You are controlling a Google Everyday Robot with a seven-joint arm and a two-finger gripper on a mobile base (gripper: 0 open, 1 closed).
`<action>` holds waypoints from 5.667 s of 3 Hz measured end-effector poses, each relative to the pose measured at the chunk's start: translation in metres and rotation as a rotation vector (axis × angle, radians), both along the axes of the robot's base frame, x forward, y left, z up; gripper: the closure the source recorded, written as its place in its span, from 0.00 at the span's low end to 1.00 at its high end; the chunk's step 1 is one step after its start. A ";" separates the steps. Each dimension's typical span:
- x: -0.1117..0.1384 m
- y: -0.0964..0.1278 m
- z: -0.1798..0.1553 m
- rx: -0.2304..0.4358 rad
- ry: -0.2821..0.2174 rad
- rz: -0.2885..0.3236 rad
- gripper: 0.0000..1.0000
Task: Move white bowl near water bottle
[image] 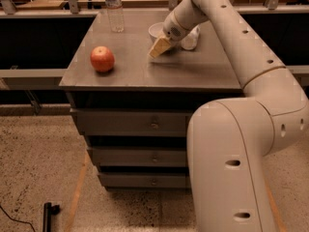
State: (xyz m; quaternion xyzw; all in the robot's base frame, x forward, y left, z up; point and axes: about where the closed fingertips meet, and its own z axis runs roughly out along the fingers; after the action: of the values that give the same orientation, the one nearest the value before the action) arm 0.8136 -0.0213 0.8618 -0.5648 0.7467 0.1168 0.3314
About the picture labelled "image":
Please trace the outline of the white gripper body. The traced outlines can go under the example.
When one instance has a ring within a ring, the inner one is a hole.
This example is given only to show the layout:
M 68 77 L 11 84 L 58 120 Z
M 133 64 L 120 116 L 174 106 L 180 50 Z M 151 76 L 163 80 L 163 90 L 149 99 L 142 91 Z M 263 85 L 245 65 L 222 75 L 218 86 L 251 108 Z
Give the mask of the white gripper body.
M 163 22 L 161 39 L 165 46 L 174 46 L 190 32 L 190 29 L 185 29 L 180 25 L 174 13 L 170 13 Z

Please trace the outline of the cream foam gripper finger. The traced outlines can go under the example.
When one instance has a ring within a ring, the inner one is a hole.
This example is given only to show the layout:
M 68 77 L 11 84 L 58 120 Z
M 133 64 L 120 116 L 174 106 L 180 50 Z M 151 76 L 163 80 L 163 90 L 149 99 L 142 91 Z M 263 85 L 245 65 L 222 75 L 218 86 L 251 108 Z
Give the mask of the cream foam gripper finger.
M 169 50 L 171 47 L 172 47 L 172 44 L 169 38 L 165 36 L 158 37 L 154 41 L 154 44 L 149 51 L 149 56 L 152 58 L 156 58 L 159 55 L 166 52 L 167 50 Z

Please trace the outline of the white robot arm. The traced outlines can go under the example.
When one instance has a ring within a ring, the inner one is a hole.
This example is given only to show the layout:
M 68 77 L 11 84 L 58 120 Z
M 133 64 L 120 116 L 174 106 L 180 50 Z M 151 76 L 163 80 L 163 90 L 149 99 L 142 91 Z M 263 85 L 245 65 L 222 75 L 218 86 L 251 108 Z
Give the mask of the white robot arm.
M 187 160 L 198 232 L 278 232 L 263 156 L 307 130 L 309 101 L 291 72 L 230 0 L 182 0 L 166 17 L 155 58 L 210 21 L 244 93 L 210 101 L 191 116 Z

